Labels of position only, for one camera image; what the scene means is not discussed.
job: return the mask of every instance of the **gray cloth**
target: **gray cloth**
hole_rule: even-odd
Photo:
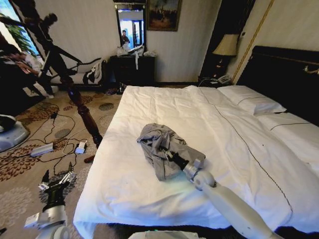
[[[141,143],[145,158],[152,164],[159,180],[175,177],[180,167],[169,162],[160,147],[178,153],[180,157],[193,163],[195,159],[204,160],[205,155],[186,145],[184,139],[179,137],[172,129],[165,125],[150,123],[144,126],[141,136],[137,139]]]

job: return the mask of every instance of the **mirror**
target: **mirror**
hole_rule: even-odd
[[[140,45],[146,48],[146,23],[144,4],[115,5],[121,46],[133,49]]]

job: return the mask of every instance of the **white charger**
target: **white charger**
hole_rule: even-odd
[[[87,142],[88,142],[87,140],[85,142],[80,142],[79,146],[75,149],[75,152],[76,153],[84,153]]]

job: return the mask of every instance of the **black headboard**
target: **black headboard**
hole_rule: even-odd
[[[237,84],[279,102],[291,112],[319,126],[319,52],[255,46]]]

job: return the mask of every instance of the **table lamp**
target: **table lamp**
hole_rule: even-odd
[[[238,34],[225,34],[219,45],[213,51],[214,55],[220,56],[220,60],[215,66],[213,78],[218,79],[223,76],[226,72],[230,58],[237,55],[237,39]]]

